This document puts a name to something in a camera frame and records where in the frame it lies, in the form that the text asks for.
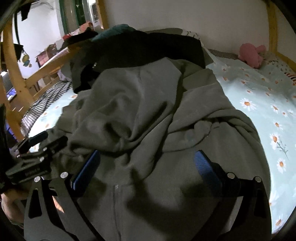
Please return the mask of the person left hand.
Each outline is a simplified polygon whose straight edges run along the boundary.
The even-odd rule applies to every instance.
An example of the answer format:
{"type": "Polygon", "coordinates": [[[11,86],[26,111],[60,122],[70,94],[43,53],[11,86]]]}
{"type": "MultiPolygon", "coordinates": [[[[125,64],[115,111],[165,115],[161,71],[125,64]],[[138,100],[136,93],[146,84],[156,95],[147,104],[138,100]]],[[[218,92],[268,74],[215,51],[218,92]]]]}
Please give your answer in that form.
{"type": "Polygon", "coordinates": [[[22,200],[27,200],[28,193],[16,190],[9,190],[1,194],[1,207],[13,225],[23,228],[25,218],[25,207],[22,200]]]}

